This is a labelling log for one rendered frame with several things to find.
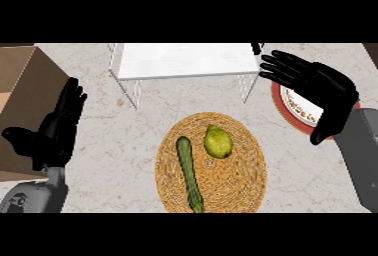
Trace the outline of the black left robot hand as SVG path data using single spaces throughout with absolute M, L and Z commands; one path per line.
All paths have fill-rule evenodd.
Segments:
M 14 153 L 30 158 L 33 171 L 63 167 L 70 160 L 85 99 L 78 79 L 69 77 L 54 110 L 45 115 L 38 131 L 20 127 L 7 127 L 1 131 Z

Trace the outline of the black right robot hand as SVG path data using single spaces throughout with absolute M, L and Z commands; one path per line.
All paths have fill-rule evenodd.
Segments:
M 342 132 L 358 92 L 351 79 L 320 62 L 309 62 L 283 51 L 261 56 L 258 75 L 289 88 L 321 110 L 309 143 L 318 145 Z

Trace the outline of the green pear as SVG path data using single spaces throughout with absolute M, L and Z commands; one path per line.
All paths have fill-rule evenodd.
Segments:
M 203 147 L 210 157 L 224 159 L 230 156 L 233 142 L 227 132 L 215 125 L 209 125 L 203 137 Z

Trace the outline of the round woven straw placemat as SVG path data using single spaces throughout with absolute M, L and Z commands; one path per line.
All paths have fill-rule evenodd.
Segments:
M 212 158 L 205 151 L 203 137 L 209 125 L 222 129 L 231 138 L 233 149 L 225 159 Z M 182 118 L 162 139 L 153 176 L 165 210 L 191 211 L 175 150 L 179 136 L 191 144 L 194 178 L 205 212 L 255 212 L 262 202 L 267 181 L 262 150 L 243 124 L 215 112 L 200 112 Z

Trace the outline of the red rimmed white plate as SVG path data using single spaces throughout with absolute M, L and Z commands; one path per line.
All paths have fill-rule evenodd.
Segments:
M 298 131 L 309 135 L 323 109 L 275 82 L 271 83 L 271 99 L 283 119 Z

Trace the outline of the long green cucumber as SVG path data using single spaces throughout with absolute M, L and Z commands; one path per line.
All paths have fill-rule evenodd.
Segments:
M 188 207 L 194 213 L 203 212 L 203 199 L 194 178 L 191 158 L 191 144 L 187 137 L 181 136 L 175 141 L 176 157 L 182 171 Z

